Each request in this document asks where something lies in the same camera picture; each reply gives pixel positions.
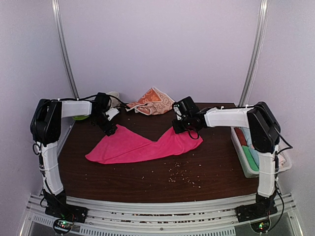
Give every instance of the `white wall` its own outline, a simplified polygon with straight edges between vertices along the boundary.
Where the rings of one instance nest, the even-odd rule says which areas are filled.
[[[281,186],[292,192],[307,235],[315,222],[315,1],[271,1],[250,104],[268,103],[290,151],[292,170]]]
[[[30,122],[41,98],[71,96],[50,1],[0,1],[0,235],[17,234],[41,189]]]
[[[175,100],[239,102],[260,0],[61,0],[80,96],[156,86]]]

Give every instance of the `zip tie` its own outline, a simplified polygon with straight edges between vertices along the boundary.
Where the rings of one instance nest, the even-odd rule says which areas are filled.
[[[265,174],[265,175],[270,175],[270,176],[272,176],[272,175],[279,174],[279,173],[280,173],[280,171],[278,171],[278,172],[274,172],[274,173],[267,173],[267,172],[259,171],[259,173],[262,173],[262,174]]]
[[[55,167],[57,167],[58,166],[58,164],[56,164],[56,165],[54,165],[53,167],[51,167],[51,168],[49,168],[49,169],[41,169],[41,168],[39,168],[41,171],[50,171],[50,170],[52,170],[53,168],[55,168]]]

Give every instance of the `metal frame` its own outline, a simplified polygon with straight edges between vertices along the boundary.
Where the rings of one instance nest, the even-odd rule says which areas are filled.
[[[58,36],[59,36],[59,43],[60,43],[61,52],[63,55],[64,67],[65,67],[67,77],[68,77],[68,80],[70,83],[72,94],[75,98],[79,98],[78,89],[75,85],[73,73],[72,73],[71,66],[70,66],[69,55],[68,55],[68,51],[67,51],[66,44],[65,44],[64,33],[63,33],[63,24],[62,24],[60,9],[59,9],[59,0],[52,0],[52,5],[53,5],[53,12],[54,12],[54,18],[55,18],[55,22],[56,22],[57,32],[58,32]]]
[[[21,236],[27,236],[31,222],[37,222],[47,226],[51,225],[53,217],[45,215],[45,209],[39,203],[42,196],[31,195],[27,205],[27,214],[24,216]],[[285,212],[294,214],[292,227],[296,236],[302,236],[298,223],[296,206],[291,194],[283,195]],[[167,204],[135,204],[95,201],[68,197],[67,203],[89,209],[85,224],[75,223],[72,232],[81,235],[202,235],[231,229],[238,225],[235,207],[252,204],[255,202],[255,194],[234,198]],[[279,215],[282,203],[279,197],[275,199]]]
[[[66,133],[64,134],[64,136],[58,140],[58,147],[57,147],[57,156],[59,157],[60,153],[61,153],[61,150],[63,149],[63,146],[73,128],[73,125],[75,123],[75,120],[72,121],[71,125],[67,128],[67,131]]]
[[[258,55],[261,49],[262,41],[263,41],[265,30],[266,30],[268,1],[269,0],[261,0],[261,3],[260,3],[260,12],[259,12],[259,17],[258,17],[254,48],[252,50],[252,58],[250,61],[250,66],[247,71],[247,76],[246,76],[244,88],[242,91],[241,99],[239,102],[239,106],[246,105],[246,103],[248,102],[251,90],[252,90],[253,81],[255,78],[256,71],[257,71]]]

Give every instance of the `pink towel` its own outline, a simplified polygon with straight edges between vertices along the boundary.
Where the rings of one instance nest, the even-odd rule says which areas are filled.
[[[187,132],[175,134],[167,130],[158,141],[148,140],[126,127],[117,125],[114,135],[105,136],[85,157],[101,164],[132,163],[155,160],[172,155],[180,155],[195,149],[202,138],[194,140]]]

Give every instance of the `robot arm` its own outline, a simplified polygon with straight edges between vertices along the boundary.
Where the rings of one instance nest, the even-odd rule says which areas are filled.
[[[119,113],[117,108],[109,107],[110,97],[105,93],[98,93],[93,101],[41,99],[38,103],[31,122],[31,133],[43,175],[43,193],[48,205],[46,214],[64,219],[73,214],[73,221],[84,222],[87,209],[66,204],[66,194],[59,175],[57,145],[62,118],[91,116],[92,122],[109,136],[117,129],[111,120]]]
[[[173,120],[175,133],[194,130],[199,131],[206,127],[230,126],[249,128],[252,144],[259,156],[259,186],[256,195],[256,204],[246,209],[245,220],[258,218],[267,212],[274,212],[275,180],[279,170],[277,157],[280,141],[280,126],[264,102],[244,108],[206,108],[199,110],[191,97],[174,103],[177,119]]]

